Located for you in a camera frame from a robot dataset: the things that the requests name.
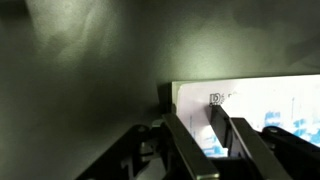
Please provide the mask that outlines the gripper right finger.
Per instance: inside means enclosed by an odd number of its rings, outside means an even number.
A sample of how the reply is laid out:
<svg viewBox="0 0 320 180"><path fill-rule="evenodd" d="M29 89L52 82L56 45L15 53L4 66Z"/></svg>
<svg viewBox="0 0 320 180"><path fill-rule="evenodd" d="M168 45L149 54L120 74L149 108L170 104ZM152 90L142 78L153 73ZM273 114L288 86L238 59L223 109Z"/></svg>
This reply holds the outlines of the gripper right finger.
<svg viewBox="0 0 320 180"><path fill-rule="evenodd" d="M231 118L221 106L212 105L210 125L228 149L226 158L213 160L220 180L293 180L244 118Z"/></svg>

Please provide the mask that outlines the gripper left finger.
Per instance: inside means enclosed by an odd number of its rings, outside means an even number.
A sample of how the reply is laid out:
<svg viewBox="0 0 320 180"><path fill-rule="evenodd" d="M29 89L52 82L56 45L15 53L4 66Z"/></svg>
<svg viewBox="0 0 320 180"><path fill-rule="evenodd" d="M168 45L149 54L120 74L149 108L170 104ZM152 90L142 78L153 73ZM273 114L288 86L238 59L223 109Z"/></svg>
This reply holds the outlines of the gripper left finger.
<svg viewBox="0 0 320 180"><path fill-rule="evenodd" d="M218 169L205 156L179 118L175 114L165 114L163 119L191 179L219 180Z"/></svg>

